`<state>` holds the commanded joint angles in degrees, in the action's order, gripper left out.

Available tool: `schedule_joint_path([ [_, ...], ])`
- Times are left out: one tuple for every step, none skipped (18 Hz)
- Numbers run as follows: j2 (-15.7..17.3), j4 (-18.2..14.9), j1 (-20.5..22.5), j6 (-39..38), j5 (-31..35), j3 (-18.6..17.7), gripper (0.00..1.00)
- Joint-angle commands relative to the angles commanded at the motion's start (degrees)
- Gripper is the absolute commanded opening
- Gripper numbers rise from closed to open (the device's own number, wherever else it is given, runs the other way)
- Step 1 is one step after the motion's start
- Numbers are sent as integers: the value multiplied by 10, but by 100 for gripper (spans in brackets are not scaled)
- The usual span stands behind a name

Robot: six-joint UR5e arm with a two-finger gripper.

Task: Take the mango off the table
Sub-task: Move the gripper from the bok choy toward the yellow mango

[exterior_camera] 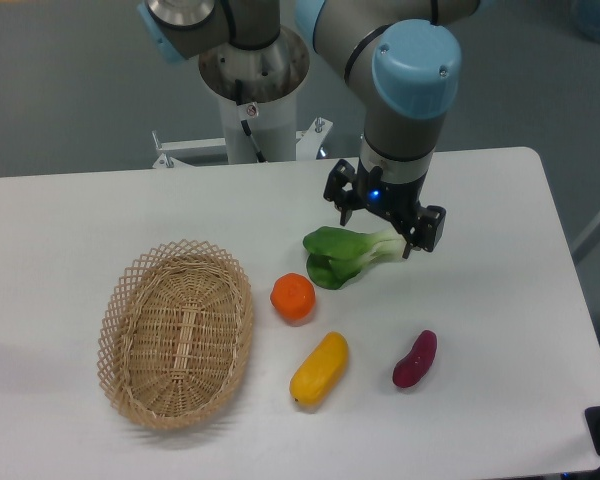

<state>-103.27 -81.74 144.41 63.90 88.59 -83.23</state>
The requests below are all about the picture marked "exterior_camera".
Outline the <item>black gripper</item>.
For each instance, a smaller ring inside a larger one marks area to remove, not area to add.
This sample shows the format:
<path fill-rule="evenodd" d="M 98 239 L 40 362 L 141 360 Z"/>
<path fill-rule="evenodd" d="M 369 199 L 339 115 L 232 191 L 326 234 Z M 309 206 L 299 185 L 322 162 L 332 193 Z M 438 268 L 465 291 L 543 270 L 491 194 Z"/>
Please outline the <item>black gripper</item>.
<path fill-rule="evenodd" d="M 361 209 L 388 221 L 405 239 L 403 259 L 413 250 L 431 253 L 442 236 L 446 210 L 420 202 L 428 169 L 428 157 L 408 162 L 360 158 L 357 172 L 340 159 L 328 174 L 323 198 L 334 204 L 341 225 Z"/>

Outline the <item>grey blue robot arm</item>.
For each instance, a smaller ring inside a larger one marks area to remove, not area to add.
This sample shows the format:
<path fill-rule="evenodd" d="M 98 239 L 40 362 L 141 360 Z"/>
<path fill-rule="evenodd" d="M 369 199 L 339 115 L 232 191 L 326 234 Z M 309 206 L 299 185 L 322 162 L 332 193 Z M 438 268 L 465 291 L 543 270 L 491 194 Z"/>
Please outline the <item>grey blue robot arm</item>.
<path fill-rule="evenodd" d="M 196 59 L 218 100 L 232 164 L 294 160 L 296 96 L 312 55 L 365 108 L 356 165 L 339 162 L 324 196 L 343 220 L 360 209 L 388 221 L 408 250 L 432 251 L 445 210 L 419 195 L 462 54 L 449 25 L 480 1 L 299 1 L 294 28 L 277 1 L 143 1 L 138 12 L 165 59 Z"/>

